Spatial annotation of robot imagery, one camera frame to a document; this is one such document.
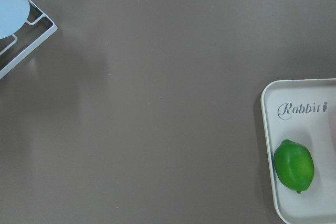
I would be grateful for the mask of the cream rabbit tray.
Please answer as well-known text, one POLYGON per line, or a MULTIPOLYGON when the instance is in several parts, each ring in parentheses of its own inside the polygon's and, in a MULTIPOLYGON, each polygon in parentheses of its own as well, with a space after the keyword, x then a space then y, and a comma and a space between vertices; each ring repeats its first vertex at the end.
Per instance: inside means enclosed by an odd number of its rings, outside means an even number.
POLYGON ((260 102, 276 213, 285 223, 335 223, 335 79, 274 81, 260 102), (313 181, 300 194, 273 167, 285 139, 304 145, 314 162, 313 181))

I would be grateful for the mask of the green lime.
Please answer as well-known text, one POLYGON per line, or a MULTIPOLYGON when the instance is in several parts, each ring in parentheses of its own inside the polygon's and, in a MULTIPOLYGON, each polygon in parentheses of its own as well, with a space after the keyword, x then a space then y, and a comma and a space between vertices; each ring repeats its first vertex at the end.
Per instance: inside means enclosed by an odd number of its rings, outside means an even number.
POLYGON ((274 152, 273 164, 280 182, 287 188, 300 194, 310 187, 314 162, 304 145, 283 140, 274 152))

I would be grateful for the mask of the light blue cup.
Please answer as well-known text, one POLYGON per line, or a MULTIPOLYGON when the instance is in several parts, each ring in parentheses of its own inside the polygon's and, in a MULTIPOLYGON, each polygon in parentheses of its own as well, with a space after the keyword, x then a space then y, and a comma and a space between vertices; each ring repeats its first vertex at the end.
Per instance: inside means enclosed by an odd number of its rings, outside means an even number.
POLYGON ((1 0, 1 39, 16 33, 30 12, 28 0, 1 0))

